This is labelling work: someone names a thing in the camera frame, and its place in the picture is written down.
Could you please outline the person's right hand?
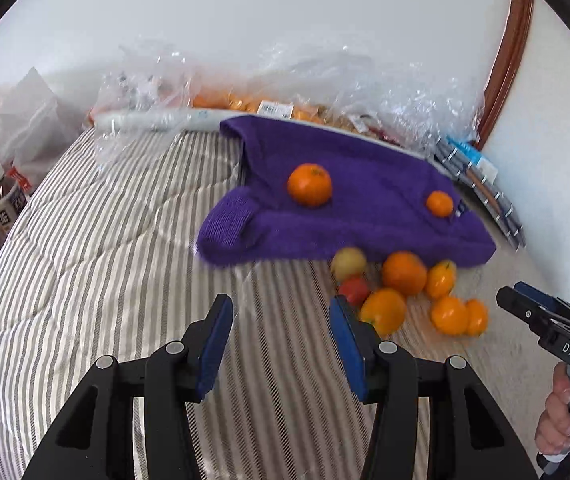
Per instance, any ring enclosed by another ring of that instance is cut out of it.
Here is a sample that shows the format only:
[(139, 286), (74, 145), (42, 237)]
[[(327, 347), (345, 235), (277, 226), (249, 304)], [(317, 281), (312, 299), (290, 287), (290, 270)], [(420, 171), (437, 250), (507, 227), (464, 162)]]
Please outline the person's right hand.
[(552, 391), (538, 420), (535, 444), (543, 455), (570, 452), (570, 378), (564, 362), (554, 367)]

